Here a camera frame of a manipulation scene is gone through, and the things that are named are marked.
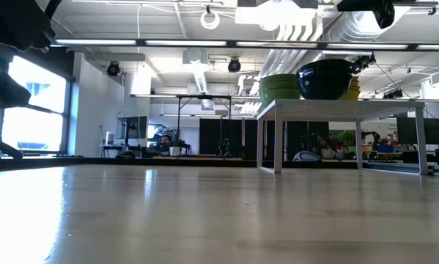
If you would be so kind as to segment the white ceiling light panel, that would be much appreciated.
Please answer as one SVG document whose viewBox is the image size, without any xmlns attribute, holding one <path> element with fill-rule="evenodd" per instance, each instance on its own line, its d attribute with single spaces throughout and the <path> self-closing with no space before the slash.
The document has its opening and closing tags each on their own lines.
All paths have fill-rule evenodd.
<svg viewBox="0 0 439 264">
<path fill-rule="evenodd" d="M 306 25 L 317 11 L 318 7 L 300 7 L 294 0 L 267 0 L 256 7 L 237 7 L 235 23 L 259 25 L 271 31 L 280 25 Z"/>
</svg>

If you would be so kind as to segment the overhead rail light bar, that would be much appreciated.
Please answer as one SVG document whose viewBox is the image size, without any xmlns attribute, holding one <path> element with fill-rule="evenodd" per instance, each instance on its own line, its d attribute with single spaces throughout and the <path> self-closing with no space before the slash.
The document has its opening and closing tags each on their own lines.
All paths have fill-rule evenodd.
<svg viewBox="0 0 439 264">
<path fill-rule="evenodd" d="M 253 48 L 329 51 L 439 52 L 439 43 L 335 43 L 268 40 L 56 39 L 53 47 Z"/>
</svg>

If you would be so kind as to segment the black monitor on stand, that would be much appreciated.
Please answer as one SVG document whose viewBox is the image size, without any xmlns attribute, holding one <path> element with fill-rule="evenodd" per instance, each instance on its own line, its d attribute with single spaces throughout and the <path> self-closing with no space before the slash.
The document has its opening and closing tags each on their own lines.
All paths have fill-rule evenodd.
<svg viewBox="0 0 439 264">
<path fill-rule="evenodd" d="M 147 117 L 118 117 L 115 143 L 118 145 L 147 146 Z"/>
</svg>

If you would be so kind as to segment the green leafy plant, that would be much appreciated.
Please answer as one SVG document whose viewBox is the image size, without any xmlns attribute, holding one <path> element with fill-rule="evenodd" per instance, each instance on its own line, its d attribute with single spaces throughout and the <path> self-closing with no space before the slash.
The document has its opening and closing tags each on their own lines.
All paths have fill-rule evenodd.
<svg viewBox="0 0 439 264">
<path fill-rule="evenodd" d="M 354 147 L 355 139 L 355 131 L 343 131 L 338 135 L 338 141 L 342 146 Z"/>
</svg>

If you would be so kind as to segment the silver ceiling ducts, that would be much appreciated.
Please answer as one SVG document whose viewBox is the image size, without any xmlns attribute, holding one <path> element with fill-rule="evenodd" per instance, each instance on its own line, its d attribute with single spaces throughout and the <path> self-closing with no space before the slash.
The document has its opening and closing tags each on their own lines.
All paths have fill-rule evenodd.
<svg viewBox="0 0 439 264">
<path fill-rule="evenodd" d="M 321 18 L 316 18 L 310 28 L 304 30 L 303 37 L 310 41 L 373 42 L 389 29 L 390 26 L 381 29 L 370 11 L 345 12 L 326 27 Z M 258 78 L 295 73 L 300 66 L 328 58 L 329 55 L 322 51 L 273 49 L 268 54 Z"/>
</svg>

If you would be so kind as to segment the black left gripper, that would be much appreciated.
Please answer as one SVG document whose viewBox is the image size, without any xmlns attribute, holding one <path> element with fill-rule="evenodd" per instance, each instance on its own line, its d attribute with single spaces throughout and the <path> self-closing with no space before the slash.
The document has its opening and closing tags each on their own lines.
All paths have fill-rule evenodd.
<svg viewBox="0 0 439 264">
<path fill-rule="evenodd" d="M 0 44 L 47 51 L 56 37 L 51 28 L 56 9 L 57 0 L 50 0 L 44 10 L 35 0 L 0 0 Z"/>
</svg>

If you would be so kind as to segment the white perforated metal shelf riser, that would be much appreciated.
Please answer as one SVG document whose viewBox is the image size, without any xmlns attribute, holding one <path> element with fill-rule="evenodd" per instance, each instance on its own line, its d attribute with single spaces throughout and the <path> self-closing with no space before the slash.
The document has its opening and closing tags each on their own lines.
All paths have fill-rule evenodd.
<svg viewBox="0 0 439 264">
<path fill-rule="evenodd" d="M 283 122 L 353 122 L 357 167 L 362 169 L 361 123 L 394 114 L 414 111 L 418 140 L 418 167 L 420 175 L 428 174 L 427 149 L 424 135 L 424 107 L 422 100 L 274 100 L 257 116 L 257 168 L 279 174 L 283 163 Z M 264 122 L 274 121 L 273 167 L 262 165 Z"/>
</svg>

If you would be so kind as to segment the large dark framed window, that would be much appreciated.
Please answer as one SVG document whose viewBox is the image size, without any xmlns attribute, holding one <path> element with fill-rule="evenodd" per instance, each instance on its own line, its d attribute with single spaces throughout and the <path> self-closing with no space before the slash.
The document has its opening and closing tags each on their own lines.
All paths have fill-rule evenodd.
<svg viewBox="0 0 439 264">
<path fill-rule="evenodd" d="M 71 81 L 20 56 L 7 66 L 31 96 L 25 107 L 0 109 L 0 140 L 28 154 L 65 153 Z"/>
</svg>

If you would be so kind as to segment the person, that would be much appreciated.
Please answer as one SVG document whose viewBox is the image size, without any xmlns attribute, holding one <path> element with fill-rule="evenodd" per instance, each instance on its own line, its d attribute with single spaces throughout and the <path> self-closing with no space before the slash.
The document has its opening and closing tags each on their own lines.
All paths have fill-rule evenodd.
<svg viewBox="0 0 439 264">
<path fill-rule="evenodd" d="M 169 135 L 162 135 L 158 149 L 160 152 L 168 152 L 172 146 L 172 140 Z"/>
<path fill-rule="evenodd" d="M 321 158 L 335 158 L 336 150 L 325 134 L 317 134 L 317 148 Z"/>
</svg>

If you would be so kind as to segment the dark monitor screen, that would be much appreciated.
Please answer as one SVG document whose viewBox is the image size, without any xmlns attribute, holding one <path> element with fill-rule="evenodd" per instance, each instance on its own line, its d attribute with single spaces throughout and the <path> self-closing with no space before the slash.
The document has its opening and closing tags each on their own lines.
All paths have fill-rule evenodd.
<svg viewBox="0 0 439 264">
<path fill-rule="evenodd" d="M 418 143 L 414 117 L 397 117 L 396 125 L 400 144 Z M 424 135 L 426 144 L 439 144 L 439 119 L 424 118 Z"/>
</svg>

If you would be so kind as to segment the white blue ball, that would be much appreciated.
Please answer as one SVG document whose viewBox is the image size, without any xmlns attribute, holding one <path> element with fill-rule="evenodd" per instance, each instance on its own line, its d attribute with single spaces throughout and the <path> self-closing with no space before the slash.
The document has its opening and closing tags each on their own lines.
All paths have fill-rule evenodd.
<svg viewBox="0 0 439 264">
<path fill-rule="evenodd" d="M 300 151 L 293 157 L 294 162 L 321 162 L 321 157 L 310 151 Z"/>
</svg>

